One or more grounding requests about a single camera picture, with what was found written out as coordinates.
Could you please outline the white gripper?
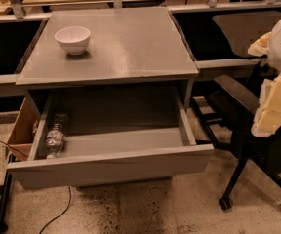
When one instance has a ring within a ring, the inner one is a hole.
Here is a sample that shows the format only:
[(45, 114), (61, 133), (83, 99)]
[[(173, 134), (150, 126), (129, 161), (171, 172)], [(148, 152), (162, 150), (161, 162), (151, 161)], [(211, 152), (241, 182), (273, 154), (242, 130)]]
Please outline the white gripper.
[[(266, 55), (271, 67), (281, 72), (281, 20), (271, 33), (267, 32), (250, 45), (248, 53)], [(269, 137), (281, 126), (281, 74), (274, 80), (265, 79), (261, 85), (259, 108), (251, 132), (255, 137)]]

